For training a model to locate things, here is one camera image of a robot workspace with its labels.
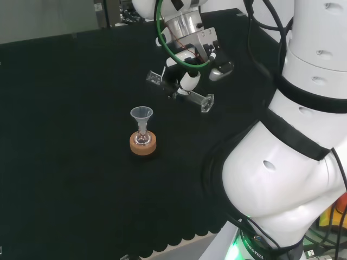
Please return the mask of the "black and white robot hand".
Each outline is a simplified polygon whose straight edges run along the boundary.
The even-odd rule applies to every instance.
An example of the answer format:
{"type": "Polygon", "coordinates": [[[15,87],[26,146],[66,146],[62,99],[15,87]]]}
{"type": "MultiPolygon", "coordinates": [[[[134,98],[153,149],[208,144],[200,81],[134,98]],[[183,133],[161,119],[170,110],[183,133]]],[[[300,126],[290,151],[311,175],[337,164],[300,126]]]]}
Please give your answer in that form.
{"type": "Polygon", "coordinates": [[[179,38],[169,27],[160,31],[158,43],[169,55],[164,73],[165,83],[181,96],[191,96],[202,71],[209,69],[209,80],[218,81],[234,70],[234,63],[226,56],[214,27],[179,38]]]}

